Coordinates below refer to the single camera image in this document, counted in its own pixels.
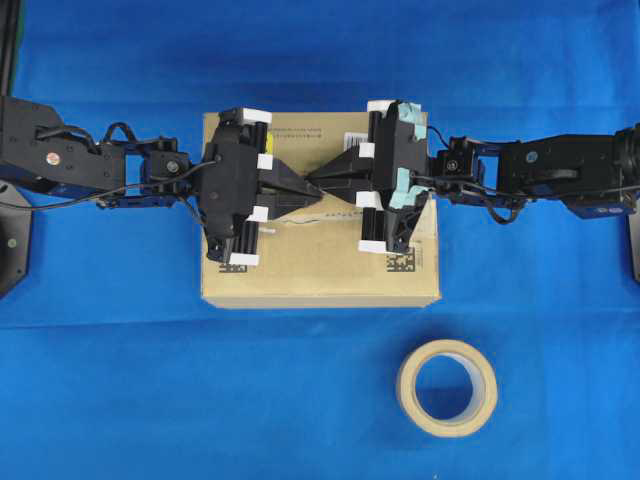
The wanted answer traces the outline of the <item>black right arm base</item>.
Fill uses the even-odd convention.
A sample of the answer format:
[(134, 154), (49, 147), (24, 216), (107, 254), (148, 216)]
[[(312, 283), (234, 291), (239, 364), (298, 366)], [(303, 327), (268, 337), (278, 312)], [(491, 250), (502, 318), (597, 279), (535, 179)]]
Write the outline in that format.
[(619, 221), (620, 265), (626, 277), (639, 284), (639, 213)]

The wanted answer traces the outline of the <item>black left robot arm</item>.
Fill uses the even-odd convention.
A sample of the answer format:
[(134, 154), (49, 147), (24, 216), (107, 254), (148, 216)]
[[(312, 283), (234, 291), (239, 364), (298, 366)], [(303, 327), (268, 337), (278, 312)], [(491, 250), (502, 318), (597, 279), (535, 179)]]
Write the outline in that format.
[(319, 202), (321, 191), (267, 150), (269, 112), (233, 108), (218, 124), (199, 163), (174, 138), (141, 140), (128, 124), (101, 141), (63, 122), (50, 106), (1, 99), (1, 178), (102, 209), (184, 203), (200, 224), (208, 260), (255, 266), (259, 227)]

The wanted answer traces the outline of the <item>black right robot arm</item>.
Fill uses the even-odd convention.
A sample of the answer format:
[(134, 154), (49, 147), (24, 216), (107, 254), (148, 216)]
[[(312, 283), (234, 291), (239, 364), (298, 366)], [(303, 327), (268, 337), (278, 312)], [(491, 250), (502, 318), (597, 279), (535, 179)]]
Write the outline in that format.
[(405, 254), (433, 195), (485, 208), (501, 225), (538, 200), (562, 202), (582, 219), (633, 214), (639, 198), (639, 129), (565, 134), (528, 142), (453, 137), (428, 153), (432, 128), (420, 105), (367, 105), (366, 140), (308, 175), (325, 193), (363, 211), (363, 252)]

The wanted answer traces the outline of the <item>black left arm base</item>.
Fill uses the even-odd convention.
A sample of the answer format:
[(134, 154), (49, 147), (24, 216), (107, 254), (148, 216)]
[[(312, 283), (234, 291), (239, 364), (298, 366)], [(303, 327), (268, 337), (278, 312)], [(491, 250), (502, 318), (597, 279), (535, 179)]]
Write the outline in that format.
[(12, 184), (1, 181), (1, 298), (29, 269), (32, 205)]

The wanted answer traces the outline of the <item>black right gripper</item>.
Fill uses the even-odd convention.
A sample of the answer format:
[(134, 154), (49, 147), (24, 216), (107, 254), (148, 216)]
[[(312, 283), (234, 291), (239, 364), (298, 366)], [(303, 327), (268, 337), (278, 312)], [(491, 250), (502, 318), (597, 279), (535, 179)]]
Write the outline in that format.
[(306, 179), (362, 210), (359, 251), (405, 254), (429, 200), (415, 180), (427, 174), (427, 116), (419, 104), (402, 100), (370, 100), (367, 113), (368, 140)]

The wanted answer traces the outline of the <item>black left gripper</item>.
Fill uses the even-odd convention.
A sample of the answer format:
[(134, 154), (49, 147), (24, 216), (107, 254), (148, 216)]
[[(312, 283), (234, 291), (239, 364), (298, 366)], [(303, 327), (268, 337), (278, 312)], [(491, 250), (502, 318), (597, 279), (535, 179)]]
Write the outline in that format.
[[(208, 259), (256, 265), (259, 224), (318, 203), (323, 193), (266, 152), (272, 114), (237, 107), (218, 114), (218, 125), (198, 171), (198, 212)], [(278, 191), (259, 194), (259, 181)]]

